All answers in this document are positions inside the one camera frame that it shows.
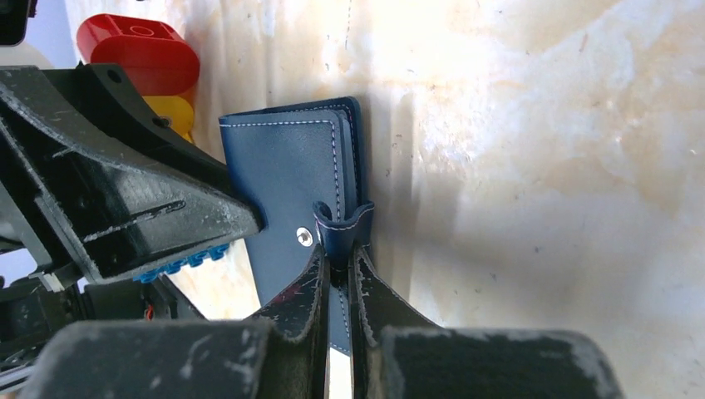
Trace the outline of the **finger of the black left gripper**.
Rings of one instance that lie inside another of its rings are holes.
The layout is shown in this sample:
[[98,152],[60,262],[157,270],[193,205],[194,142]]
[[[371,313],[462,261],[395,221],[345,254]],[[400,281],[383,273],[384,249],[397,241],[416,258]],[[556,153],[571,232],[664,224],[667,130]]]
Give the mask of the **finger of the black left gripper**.
[[110,137],[227,195],[234,192],[228,171],[168,127],[142,99],[116,64],[86,64],[42,72],[61,95]]

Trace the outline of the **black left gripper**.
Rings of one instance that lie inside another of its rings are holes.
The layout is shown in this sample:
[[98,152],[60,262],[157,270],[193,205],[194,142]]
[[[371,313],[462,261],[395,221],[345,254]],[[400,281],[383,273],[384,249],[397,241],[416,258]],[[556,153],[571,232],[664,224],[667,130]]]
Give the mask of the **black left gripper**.
[[132,279],[263,227],[244,197],[235,199],[105,134],[43,71],[1,70],[2,216],[47,286],[66,287],[79,278],[109,284],[52,292],[25,277],[3,285],[3,381],[27,380],[39,352],[71,323],[202,318],[170,275],[147,284]]

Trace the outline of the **dark blue card holder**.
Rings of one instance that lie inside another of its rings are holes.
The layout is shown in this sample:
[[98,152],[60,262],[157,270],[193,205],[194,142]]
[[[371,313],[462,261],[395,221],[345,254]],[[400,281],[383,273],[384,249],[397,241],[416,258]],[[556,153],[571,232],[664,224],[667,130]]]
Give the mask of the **dark blue card holder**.
[[261,303],[292,293],[316,245],[332,265],[329,339],[349,353],[348,258],[371,243],[362,113],[339,97],[222,116],[226,164],[235,190],[264,227],[246,239]]

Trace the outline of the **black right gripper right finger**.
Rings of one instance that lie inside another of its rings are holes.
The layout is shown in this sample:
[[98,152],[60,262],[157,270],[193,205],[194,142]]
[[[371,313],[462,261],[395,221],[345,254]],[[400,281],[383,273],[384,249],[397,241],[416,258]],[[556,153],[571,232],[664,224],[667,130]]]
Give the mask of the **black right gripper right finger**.
[[363,248],[348,266],[356,398],[620,398],[602,350],[565,330],[443,328],[381,280]]

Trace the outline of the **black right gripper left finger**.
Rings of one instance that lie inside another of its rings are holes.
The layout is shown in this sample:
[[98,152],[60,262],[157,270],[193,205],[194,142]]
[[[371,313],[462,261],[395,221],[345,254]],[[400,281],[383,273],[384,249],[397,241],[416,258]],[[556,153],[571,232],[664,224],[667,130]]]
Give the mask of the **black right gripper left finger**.
[[329,266],[316,245],[303,272],[250,317],[90,321],[42,350],[23,398],[322,398]]

